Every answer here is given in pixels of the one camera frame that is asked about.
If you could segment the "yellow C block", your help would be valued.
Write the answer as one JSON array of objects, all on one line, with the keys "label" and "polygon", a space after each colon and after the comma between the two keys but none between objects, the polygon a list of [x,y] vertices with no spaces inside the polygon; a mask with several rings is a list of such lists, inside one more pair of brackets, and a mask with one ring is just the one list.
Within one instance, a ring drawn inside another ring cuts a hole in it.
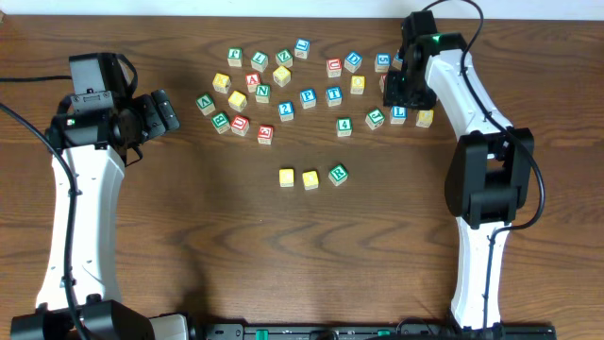
[{"label": "yellow C block", "polygon": [[294,170],[292,168],[282,168],[278,172],[279,186],[281,188],[294,186]]}]

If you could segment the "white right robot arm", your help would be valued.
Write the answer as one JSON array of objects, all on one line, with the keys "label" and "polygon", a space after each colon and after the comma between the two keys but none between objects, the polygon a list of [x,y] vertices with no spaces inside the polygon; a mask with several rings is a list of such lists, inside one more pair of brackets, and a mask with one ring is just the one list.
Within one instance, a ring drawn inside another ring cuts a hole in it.
[{"label": "white right robot arm", "polygon": [[429,111],[441,105],[457,145],[445,177],[445,203],[455,217],[460,250],[449,308],[459,336],[495,338],[501,264],[513,221],[526,202],[529,178],[541,175],[534,138],[496,107],[473,66],[472,44],[460,33],[438,31],[425,8],[401,26],[402,67],[385,78],[383,103]]}]

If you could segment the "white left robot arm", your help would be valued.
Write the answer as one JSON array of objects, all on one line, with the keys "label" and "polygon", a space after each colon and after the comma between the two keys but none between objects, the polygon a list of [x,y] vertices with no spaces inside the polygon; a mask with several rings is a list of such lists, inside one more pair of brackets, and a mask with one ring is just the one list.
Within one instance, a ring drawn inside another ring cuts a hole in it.
[{"label": "white left robot arm", "polygon": [[74,91],[35,136],[52,155],[56,202],[51,250],[32,314],[11,320],[13,339],[194,339],[186,314],[145,317],[121,301],[116,210],[128,150],[179,128],[164,90],[136,95],[122,54],[69,58]]}]

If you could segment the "blue L block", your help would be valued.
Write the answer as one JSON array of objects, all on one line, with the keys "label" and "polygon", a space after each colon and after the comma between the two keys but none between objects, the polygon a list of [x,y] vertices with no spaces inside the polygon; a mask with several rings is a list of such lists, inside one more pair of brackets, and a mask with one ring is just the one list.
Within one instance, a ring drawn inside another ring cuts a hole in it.
[{"label": "blue L block", "polygon": [[407,119],[408,111],[406,108],[403,107],[392,106],[390,114],[390,123],[392,125],[403,125]]}]

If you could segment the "green R block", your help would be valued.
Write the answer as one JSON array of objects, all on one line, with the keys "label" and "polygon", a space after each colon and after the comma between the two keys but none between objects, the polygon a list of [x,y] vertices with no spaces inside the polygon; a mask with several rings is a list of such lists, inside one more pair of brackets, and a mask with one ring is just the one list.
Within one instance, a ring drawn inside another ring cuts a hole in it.
[{"label": "green R block", "polygon": [[337,164],[328,172],[328,178],[334,186],[339,186],[347,181],[348,171],[341,163]]}]

